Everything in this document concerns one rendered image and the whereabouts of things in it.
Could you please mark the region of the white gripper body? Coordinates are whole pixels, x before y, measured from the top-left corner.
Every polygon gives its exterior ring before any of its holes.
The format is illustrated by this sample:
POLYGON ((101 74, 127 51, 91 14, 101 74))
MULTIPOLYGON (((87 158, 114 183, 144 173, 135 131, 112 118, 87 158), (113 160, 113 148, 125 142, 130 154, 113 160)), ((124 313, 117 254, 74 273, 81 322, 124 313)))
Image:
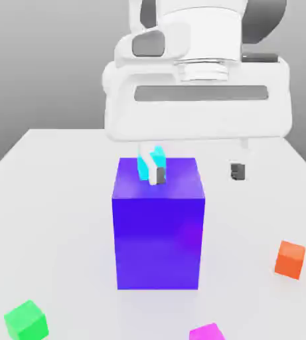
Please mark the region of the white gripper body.
POLYGON ((289 65, 241 62, 227 80, 184 80, 186 65, 110 62, 104 127, 116 141, 285 137, 292 127, 289 65))

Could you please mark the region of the small cyan cube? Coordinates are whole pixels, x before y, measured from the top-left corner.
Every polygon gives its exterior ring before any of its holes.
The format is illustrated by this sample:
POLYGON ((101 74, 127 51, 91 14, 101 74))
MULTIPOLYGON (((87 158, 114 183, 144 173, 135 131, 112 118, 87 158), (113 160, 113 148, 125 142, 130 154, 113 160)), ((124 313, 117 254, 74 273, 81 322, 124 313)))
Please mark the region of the small cyan cube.
MULTIPOLYGON (((165 152, 164 152, 163 148, 159 145, 155 146, 154 150, 151 152, 151 157, 154 160, 154 163, 156 164, 157 168, 163 168, 164 169, 163 179, 166 179, 167 161, 166 161, 165 152)), ((145 161, 142 159, 140 154, 138 154, 138 156, 137 156, 137 171, 138 171, 140 181, 148 181, 149 180, 148 166, 145 163, 145 161)))

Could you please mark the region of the small orange cube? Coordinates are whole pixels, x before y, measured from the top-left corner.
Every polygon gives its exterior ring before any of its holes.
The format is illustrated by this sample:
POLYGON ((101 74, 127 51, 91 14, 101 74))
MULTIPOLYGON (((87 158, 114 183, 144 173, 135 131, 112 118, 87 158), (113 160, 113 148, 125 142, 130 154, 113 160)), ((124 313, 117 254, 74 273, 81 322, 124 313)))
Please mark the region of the small orange cube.
POLYGON ((302 245, 282 241, 275 262, 275 273, 299 280, 306 248, 302 245))

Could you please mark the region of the small magenta cube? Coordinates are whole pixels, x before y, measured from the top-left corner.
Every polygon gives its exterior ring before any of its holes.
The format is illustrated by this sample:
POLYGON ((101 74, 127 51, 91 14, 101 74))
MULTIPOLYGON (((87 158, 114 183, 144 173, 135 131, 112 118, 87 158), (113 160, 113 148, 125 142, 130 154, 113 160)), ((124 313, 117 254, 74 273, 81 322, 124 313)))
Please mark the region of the small magenta cube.
POLYGON ((217 324, 210 323, 190 330, 189 340, 225 340, 225 337, 217 324))

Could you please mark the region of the small green cube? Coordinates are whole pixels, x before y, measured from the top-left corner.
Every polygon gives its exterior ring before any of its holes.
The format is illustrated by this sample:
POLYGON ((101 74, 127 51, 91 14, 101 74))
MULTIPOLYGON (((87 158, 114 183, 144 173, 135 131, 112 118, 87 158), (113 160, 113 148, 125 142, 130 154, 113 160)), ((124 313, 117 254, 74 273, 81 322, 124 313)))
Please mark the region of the small green cube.
POLYGON ((6 313, 4 321, 12 340, 43 340, 49 334, 46 315, 32 300, 6 313))

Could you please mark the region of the large blue box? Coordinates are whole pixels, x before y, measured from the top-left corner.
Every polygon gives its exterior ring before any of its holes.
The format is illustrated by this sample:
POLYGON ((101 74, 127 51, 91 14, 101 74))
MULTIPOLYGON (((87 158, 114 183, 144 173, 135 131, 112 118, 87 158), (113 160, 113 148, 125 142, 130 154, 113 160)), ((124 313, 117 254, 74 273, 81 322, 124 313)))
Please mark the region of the large blue box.
POLYGON ((166 182, 152 186, 122 157, 112 195, 118 289, 197 289, 204 209, 195 159, 168 158, 166 182))

